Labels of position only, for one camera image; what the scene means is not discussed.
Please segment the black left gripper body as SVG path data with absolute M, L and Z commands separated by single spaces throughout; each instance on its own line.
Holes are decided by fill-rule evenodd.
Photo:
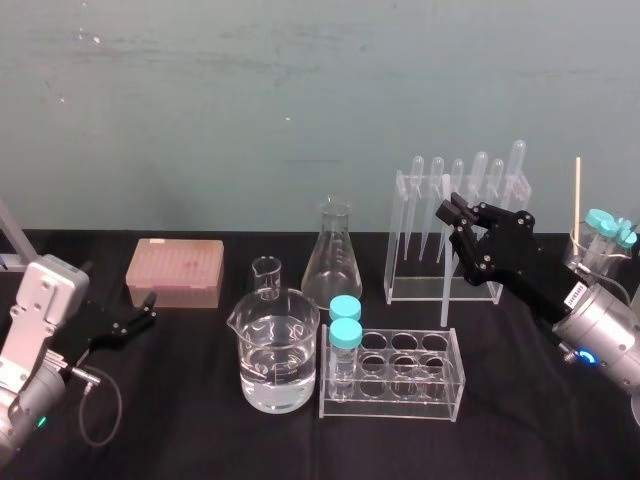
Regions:
M 68 368 L 76 367 L 94 350 L 115 338 L 123 321 L 105 307 L 86 300 L 63 327 L 63 357 Z

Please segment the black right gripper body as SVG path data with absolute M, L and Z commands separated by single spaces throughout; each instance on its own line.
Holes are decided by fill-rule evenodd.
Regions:
M 529 215 L 506 215 L 488 230 L 489 279 L 504 285 L 537 315 L 562 320 L 587 298 L 589 286 L 548 253 Z

